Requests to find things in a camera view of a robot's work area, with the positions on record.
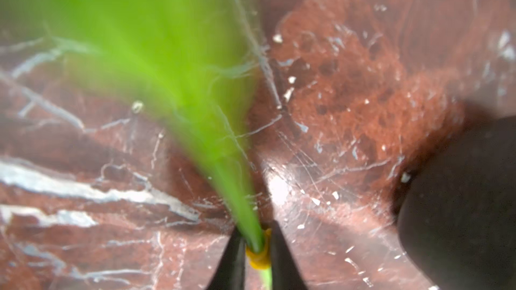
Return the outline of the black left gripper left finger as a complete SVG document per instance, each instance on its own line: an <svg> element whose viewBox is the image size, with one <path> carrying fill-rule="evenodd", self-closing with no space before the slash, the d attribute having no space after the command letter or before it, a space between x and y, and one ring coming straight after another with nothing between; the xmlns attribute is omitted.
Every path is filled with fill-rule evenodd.
<svg viewBox="0 0 516 290"><path fill-rule="evenodd" d="M235 227L207 290L245 289L246 242Z"/></svg>

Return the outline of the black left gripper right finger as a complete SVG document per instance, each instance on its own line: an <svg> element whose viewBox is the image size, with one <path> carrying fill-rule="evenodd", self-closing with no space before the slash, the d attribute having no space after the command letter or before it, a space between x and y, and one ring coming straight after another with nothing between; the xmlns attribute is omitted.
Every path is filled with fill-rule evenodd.
<svg viewBox="0 0 516 290"><path fill-rule="evenodd" d="M277 221L270 222L270 258L273 290L307 290Z"/></svg>

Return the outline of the black cylindrical vase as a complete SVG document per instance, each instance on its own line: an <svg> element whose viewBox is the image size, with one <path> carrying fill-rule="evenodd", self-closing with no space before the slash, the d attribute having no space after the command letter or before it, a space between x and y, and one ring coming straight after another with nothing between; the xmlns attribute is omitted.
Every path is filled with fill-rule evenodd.
<svg viewBox="0 0 516 290"><path fill-rule="evenodd" d="M515 118L463 133L411 182L397 221L408 258L440 289L515 288Z"/></svg>

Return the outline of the orange pink tulip bundle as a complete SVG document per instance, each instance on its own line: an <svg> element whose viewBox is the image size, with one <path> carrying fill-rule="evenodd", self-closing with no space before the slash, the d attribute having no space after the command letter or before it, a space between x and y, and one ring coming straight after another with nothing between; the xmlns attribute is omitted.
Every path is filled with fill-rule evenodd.
<svg viewBox="0 0 516 290"><path fill-rule="evenodd" d="M46 22L105 72L81 82L138 100L174 135L222 198L243 256L273 287L270 232L255 209L245 118L255 81L237 0L5 0L25 20Z"/></svg>

